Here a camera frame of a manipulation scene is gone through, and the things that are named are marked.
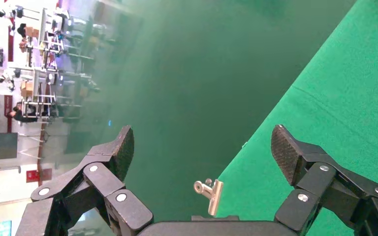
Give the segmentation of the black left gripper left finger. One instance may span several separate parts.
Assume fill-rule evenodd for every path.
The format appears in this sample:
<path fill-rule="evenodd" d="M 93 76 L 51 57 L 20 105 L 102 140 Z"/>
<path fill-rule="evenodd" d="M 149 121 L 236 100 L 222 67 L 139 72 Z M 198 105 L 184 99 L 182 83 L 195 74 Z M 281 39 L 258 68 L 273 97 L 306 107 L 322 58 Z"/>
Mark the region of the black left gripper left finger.
<path fill-rule="evenodd" d="M 138 235 L 153 214 L 125 186 L 133 155 L 134 135 L 127 125 L 113 141 L 93 146 L 76 167 L 34 190 L 32 207 L 43 214 L 31 223 L 31 235 L 66 236 L 91 209 L 115 235 Z"/>

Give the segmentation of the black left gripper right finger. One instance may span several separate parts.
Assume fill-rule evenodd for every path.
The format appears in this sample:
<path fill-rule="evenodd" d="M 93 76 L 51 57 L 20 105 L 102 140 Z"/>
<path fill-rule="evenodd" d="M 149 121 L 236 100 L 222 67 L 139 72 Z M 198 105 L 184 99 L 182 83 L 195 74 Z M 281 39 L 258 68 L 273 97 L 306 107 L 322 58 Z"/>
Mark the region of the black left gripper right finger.
<path fill-rule="evenodd" d="M 293 187 L 276 222 L 306 234 L 326 208 L 355 234 L 378 234 L 378 183 L 342 167 L 320 146 L 295 139 L 282 125 L 272 131 L 271 153 Z"/>

